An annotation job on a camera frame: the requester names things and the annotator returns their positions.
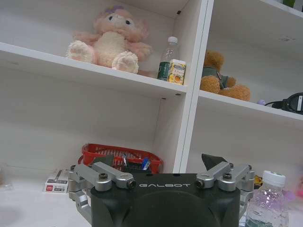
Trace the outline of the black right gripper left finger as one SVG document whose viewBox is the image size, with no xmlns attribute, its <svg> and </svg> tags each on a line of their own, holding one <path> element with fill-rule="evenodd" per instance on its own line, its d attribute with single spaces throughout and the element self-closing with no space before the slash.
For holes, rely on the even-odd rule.
<svg viewBox="0 0 303 227">
<path fill-rule="evenodd" d="M 121 172 L 103 162 L 90 166 L 78 164 L 71 166 L 68 176 L 69 198 L 76 203 L 78 212 L 87 220 L 92 220 L 92 211 L 87 195 L 82 191 L 95 187 L 99 192 L 105 192 L 115 183 L 118 188 L 133 189 L 136 181 L 131 173 Z"/>
</svg>

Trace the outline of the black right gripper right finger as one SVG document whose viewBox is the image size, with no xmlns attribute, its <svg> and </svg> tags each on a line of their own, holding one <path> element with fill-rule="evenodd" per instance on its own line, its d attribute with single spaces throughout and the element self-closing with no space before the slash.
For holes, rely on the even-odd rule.
<svg viewBox="0 0 303 227">
<path fill-rule="evenodd" d="M 205 173 L 196 175 L 196 187 L 209 189 L 218 183 L 219 189 L 232 192 L 240 190 L 240 211 L 242 216 L 247 210 L 248 201 L 253 197 L 255 171 L 249 164 L 234 166 L 223 157 L 208 154 L 201 155 L 206 167 Z"/>
</svg>

